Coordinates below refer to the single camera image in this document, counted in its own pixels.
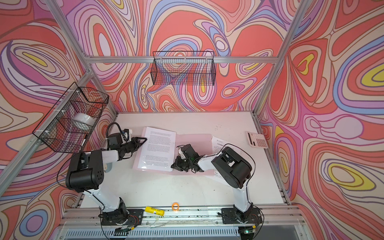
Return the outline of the printed paper sheet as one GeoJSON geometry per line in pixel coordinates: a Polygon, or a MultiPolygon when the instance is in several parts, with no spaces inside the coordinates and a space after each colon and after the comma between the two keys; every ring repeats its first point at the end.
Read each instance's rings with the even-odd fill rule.
{"type": "MultiPolygon", "coordinates": [[[[225,144],[228,144],[229,142],[219,139],[217,137],[212,138],[212,149],[213,149],[213,154],[217,154],[225,144]]],[[[220,174],[218,170],[208,170],[208,174],[206,174],[206,177],[224,185],[227,187],[230,187],[230,185],[226,182],[224,177],[220,174]]]]}
{"type": "Polygon", "coordinates": [[[133,169],[170,173],[175,161],[176,132],[145,127],[143,137],[147,140],[137,151],[133,169]]]}

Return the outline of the pink folder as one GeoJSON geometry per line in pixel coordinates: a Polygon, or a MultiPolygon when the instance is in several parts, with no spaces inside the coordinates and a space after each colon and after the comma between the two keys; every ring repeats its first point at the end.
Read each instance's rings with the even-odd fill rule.
{"type": "MultiPolygon", "coordinates": [[[[186,134],[186,135],[176,135],[176,150],[178,151],[183,149],[183,153],[185,150],[187,151],[186,157],[190,157],[190,162],[192,164],[197,165],[198,156],[203,157],[205,155],[213,154],[213,145],[212,145],[212,135],[211,134],[186,134]]],[[[133,170],[136,171],[144,171],[144,172],[153,172],[165,175],[174,175],[174,176],[186,176],[186,175],[194,175],[192,170],[188,172],[178,171],[172,169],[171,172],[163,171],[163,170],[152,170],[152,169],[140,169],[140,154],[141,150],[137,152],[133,170]]]]}

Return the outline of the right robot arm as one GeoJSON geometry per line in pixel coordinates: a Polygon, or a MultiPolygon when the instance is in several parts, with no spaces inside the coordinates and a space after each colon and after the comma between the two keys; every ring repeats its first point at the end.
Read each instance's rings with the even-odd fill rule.
{"type": "Polygon", "coordinates": [[[246,223],[252,214],[253,204],[249,198],[248,182],[253,177],[251,164],[235,151],[237,146],[225,144],[218,153],[199,155],[192,145],[178,147],[178,156],[171,165],[179,172],[203,173],[216,170],[224,181],[233,188],[235,203],[233,217],[221,213],[230,221],[246,223]]]}

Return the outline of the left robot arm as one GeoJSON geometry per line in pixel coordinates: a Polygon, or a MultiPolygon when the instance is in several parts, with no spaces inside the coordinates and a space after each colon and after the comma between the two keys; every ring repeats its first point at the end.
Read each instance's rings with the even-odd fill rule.
{"type": "Polygon", "coordinates": [[[107,136],[107,148],[80,152],[71,157],[66,187],[92,199],[101,210],[102,223],[122,225],[129,212],[122,198],[113,194],[104,184],[105,165],[127,159],[148,139],[131,137],[130,130],[107,136]]]}

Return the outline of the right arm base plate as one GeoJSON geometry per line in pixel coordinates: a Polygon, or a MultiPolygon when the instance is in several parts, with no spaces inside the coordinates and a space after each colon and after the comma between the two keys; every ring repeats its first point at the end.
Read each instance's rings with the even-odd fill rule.
{"type": "Polygon", "coordinates": [[[251,206],[245,212],[240,211],[235,206],[232,208],[222,208],[218,212],[224,224],[254,224],[256,226],[263,223],[263,215],[259,208],[251,206]]]}

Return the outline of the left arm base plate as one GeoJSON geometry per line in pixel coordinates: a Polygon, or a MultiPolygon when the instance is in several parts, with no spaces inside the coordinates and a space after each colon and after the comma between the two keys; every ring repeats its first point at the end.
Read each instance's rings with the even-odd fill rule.
{"type": "Polygon", "coordinates": [[[122,213],[104,213],[99,214],[102,226],[131,226],[136,227],[142,224],[144,210],[130,209],[126,214],[122,213]]]}

